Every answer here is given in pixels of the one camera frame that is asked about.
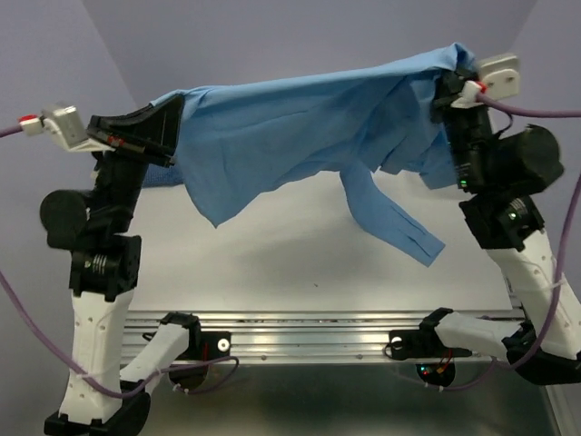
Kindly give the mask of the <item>light blue long sleeve shirt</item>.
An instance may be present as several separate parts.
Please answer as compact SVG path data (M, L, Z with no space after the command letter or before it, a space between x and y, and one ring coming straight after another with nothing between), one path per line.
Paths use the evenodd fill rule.
M431 121L430 106L443 73L473 65L473 54L455 43L369 68L187 90L174 166L213 225L261 193L336 172L363 231L430 265L444 243L372 175L409 171L430 189L455 183L444 128Z

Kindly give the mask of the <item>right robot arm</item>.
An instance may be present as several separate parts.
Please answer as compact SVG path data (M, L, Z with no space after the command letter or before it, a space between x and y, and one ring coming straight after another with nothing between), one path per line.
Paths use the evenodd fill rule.
M478 245L498 266L526 314L523 322L473 318L449 308L419 327L396 333L385 353L399 360L431 359L419 376L451 383L452 359L479 353L535 385L580 380L580 303L562 271L564 254L553 251L533 197L564 172L555 136L531 124L504 135L490 126L495 101L474 73L458 69L437 83L432 118L445 128L460 204Z

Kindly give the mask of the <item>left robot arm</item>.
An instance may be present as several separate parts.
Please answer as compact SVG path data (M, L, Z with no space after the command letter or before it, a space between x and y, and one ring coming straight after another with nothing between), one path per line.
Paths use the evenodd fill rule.
M142 240L128 233L151 165L167 167L178 143L184 99L84 124L75 107L44 109L42 128L69 152L96 160L89 190L57 190L41 203L51 248L71 255L74 309L73 368L59 410L44 424L48 435L136 435L151 408L163 371L202 347L196 316L171 312L153 338L122 365L123 328L138 283Z

